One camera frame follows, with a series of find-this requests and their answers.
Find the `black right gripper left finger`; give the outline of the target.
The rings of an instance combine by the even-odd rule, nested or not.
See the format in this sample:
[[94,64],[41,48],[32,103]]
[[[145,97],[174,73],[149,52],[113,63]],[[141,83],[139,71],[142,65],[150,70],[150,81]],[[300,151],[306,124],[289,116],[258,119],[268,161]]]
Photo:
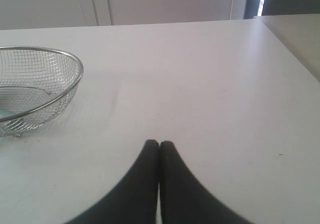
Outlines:
[[146,140],[125,176],[92,207],[69,224],[154,224],[159,185],[160,146]]

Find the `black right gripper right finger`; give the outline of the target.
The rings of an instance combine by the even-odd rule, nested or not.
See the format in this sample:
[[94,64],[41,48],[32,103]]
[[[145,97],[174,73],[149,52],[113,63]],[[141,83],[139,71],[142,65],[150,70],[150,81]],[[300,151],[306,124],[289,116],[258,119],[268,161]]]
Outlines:
[[192,174],[175,145],[159,148],[160,211],[163,224],[249,224],[213,196]]

